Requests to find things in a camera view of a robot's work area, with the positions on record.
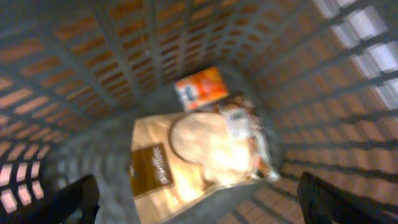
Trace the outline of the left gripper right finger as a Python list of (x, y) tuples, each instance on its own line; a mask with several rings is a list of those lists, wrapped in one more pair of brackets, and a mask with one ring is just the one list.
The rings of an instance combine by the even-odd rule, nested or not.
[(309, 172), (299, 178), (297, 197), (306, 224), (397, 224), (397, 205), (352, 194)]

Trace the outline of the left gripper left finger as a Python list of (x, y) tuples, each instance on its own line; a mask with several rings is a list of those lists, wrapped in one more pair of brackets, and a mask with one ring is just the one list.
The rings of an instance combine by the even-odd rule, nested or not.
[(40, 199), (16, 213), (1, 218), (1, 223), (40, 224), (62, 223), (75, 211), (81, 211), (79, 223), (94, 224), (100, 209), (100, 190), (93, 175), (86, 175), (76, 182)]

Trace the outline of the beige oats pouch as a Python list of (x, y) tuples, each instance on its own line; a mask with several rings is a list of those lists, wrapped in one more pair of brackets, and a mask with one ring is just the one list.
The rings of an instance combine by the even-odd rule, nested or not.
[(129, 176), (142, 223), (162, 223), (219, 190), (279, 179), (262, 120), (242, 94), (137, 119)]

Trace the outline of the orange small carton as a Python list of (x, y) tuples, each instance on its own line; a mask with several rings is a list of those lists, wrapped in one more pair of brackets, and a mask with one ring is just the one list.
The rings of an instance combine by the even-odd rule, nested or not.
[(185, 111), (193, 111), (229, 96), (228, 87), (217, 67), (210, 67), (174, 83)]

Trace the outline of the grey plastic mesh basket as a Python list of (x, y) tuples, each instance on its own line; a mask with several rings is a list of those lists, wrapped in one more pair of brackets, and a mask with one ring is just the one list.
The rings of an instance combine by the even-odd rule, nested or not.
[(303, 223), (310, 172), (397, 222), (396, 1), (2, 1), (1, 222), (92, 174), (98, 223), (140, 223), (129, 148), (174, 83), (217, 67), (256, 106), (280, 178), (167, 223)]

